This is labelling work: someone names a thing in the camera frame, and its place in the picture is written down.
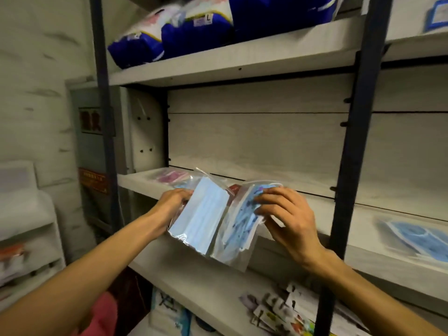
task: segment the blue surgical mask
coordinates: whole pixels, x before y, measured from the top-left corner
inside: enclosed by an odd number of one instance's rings
[[[391,222],[388,226],[403,242],[420,254],[448,262],[448,236],[442,231],[407,222]]]
[[[203,177],[168,232],[205,255],[227,205],[229,193]]]
[[[277,183],[249,185],[244,195],[238,198],[239,203],[232,205],[224,217],[216,237],[213,258],[231,265],[240,252],[249,249],[256,227],[264,220],[264,217],[254,213],[260,206],[254,198],[260,195],[263,189],[278,185]]]

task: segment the metal shelving unit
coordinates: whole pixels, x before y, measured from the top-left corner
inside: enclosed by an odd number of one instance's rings
[[[355,73],[352,96],[351,98],[346,99],[346,102],[350,102],[351,104],[349,118],[347,122],[341,123],[341,126],[346,127],[346,132],[344,149],[340,160],[337,186],[333,188],[336,192],[336,206],[329,243],[329,248],[334,250],[342,259],[344,258],[347,246],[350,222],[355,204],[364,150],[366,147],[375,86],[381,69],[381,59],[385,52],[385,39],[389,26],[392,1],[393,0],[370,0],[362,36],[361,50],[357,53],[355,66],[342,67],[345,72],[350,71]],[[102,125],[104,127],[103,141],[106,157],[106,170],[109,179],[109,191],[111,194],[110,216],[112,230],[117,231],[122,226],[122,222],[120,221],[116,158],[113,146],[115,126],[109,94],[109,77],[106,63],[101,0],[90,0],[90,5],[99,100],[102,112],[104,113],[102,116]],[[318,70],[314,73],[304,72],[303,74],[311,76],[325,75],[326,73],[335,73],[335,70],[332,68],[327,71]],[[274,80],[279,77],[281,76],[275,75],[262,78],[227,80],[221,84]],[[202,87],[211,84],[220,83],[190,84],[188,87]],[[129,87],[151,91],[151,87],[145,85],[133,84],[129,85]],[[159,91],[158,100],[164,110],[165,163],[166,166],[168,166],[168,116],[166,112],[168,104],[166,100],[166,88],[161,88],[159,90],[161,91]],[[329,334],[334,304],[335,296],[328,288],[324,288],[319,301],[315,330],[316,336],[326,336]]]

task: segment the white wall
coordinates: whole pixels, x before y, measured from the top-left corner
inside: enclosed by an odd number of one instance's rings
[[[64,80],[91,74],[86,0],[0,0],[0,160],[35,163],[68,261],[94,247],[82,216]]]

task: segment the sign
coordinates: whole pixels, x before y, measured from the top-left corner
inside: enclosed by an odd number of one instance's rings
[[[79,182],[101,193],[108,194],[109,182],[105,174],[89,171],[85,168],[79,168]]]
[[[103,134],[99,107],[79,107],[78,110],[82,133]]]

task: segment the hand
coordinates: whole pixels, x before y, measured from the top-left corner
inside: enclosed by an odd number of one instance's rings
[[[265,189],[255,201],[261,204],[255,213],[266,217],[265,225],[272,237],[297,263],[319,274],[327,249],[319,241],[314,212],[305,197],[286,187],[273,187]],[[284,227],[280,227],[271,215],[282,221]]]
[[[146,220],[151,227],[151,238],[156,239],[162,235],[185,200],[189,200],[192,190],[174,189],[162,194],[157,204],[146,214],[138,218]]]

